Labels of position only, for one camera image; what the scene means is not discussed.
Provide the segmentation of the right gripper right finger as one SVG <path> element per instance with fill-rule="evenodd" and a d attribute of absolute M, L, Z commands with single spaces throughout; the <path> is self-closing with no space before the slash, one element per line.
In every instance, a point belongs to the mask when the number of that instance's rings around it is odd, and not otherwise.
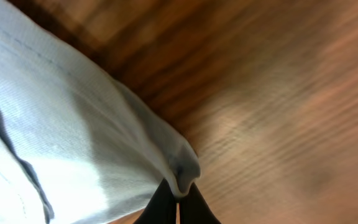
<path fill-rule="evenodd" d="M 181 224 L 221 224 L 193 183 L 188 195 L 179 200 Z"/>

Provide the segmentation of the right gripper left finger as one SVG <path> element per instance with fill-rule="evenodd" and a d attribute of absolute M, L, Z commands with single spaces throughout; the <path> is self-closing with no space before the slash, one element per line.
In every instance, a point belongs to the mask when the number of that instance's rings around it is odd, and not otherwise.
<path fill-rule="evenodd" d="M 177 201 L 166 179 L 163 179 L 134 224 L 176 224 Z"/>

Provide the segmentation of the light blue printed t-shirt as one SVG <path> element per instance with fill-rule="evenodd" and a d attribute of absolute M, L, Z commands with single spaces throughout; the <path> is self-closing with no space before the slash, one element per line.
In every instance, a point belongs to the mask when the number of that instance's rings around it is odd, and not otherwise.
<path fill-rule="evenodd" d="M 0 1 L 0 223 L 109 223 L 200 173 L 140 98 Z"/>

